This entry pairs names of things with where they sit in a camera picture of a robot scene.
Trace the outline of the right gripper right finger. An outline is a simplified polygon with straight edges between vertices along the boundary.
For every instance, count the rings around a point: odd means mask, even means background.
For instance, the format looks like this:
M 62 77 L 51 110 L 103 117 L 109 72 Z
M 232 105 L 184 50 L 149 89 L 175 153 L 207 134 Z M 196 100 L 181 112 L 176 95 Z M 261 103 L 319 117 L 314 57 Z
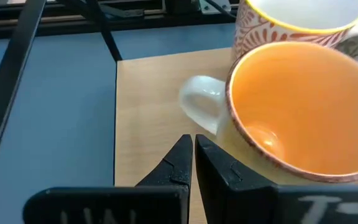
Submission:
M 358 224 L 358 185 L 278 185 L 202 134 L 195 159 L 209 224 Z

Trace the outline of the black table frame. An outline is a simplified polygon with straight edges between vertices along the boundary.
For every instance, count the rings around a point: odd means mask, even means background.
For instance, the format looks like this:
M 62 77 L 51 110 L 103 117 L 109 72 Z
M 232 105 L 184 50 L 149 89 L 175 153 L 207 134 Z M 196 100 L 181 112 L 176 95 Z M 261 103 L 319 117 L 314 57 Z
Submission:
M 199 0 L 99 0 L 111 31 L 226 24 L 235 18 L 220 12 L 204 14 Z M 24 3 L 0 5 L 0 39 L 11 37 Z M 46 3 L 37 36 L 98 32 L 85 0 Z

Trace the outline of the silver metal bracket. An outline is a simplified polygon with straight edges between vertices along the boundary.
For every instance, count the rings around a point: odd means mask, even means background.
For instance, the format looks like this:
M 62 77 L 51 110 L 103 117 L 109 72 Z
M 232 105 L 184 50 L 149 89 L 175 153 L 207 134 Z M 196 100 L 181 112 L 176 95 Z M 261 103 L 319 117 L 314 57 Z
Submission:
M 215 2 L 218 6 L 220 6 L 222 9 L 224 9 L 227 12 L 231 11 L 231 5 L 229 0 L 212 0 Z M 219 14 L 219 11 L 210 5 L 206 0 L 199 0 L 200 9 L 203 14 Z

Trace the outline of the yellow mug orange inside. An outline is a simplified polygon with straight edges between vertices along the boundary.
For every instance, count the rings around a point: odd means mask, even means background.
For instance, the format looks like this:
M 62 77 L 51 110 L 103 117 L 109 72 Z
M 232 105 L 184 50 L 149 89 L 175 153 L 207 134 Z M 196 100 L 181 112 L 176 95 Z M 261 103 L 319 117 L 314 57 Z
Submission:
M 309 42 L 236 60 L 226 81 L 194 76 L 184 113 L 228 154 L 278 184 L 358 184 L 358 62 Z

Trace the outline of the blue table mat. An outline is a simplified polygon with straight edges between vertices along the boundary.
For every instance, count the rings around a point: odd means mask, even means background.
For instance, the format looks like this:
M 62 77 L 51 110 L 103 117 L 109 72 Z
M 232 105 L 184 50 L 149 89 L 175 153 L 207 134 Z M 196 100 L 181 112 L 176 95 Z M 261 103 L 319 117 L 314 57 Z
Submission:
M 101 34 L 35 38 L 0 143 L 0 224 L 40 190 L 112 185 L 115 79 Z

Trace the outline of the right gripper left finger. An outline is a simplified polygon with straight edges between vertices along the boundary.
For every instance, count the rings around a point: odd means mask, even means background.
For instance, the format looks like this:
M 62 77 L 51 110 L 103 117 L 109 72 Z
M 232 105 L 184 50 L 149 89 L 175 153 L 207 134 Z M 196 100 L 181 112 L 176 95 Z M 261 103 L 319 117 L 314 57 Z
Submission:
M 193 141 L 182 135 L 133 187 L 53 187 L 28 199 L 25 224 L 188 224 Z

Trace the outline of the orange floral pattern mug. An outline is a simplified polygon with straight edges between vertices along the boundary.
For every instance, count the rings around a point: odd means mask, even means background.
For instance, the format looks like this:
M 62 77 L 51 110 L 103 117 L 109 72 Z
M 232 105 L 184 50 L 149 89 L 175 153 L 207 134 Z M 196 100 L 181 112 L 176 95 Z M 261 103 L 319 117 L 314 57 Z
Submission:
M 358 0 L 241 0 L 233 59 L 271 42 L 339 44 L 358 23 Z

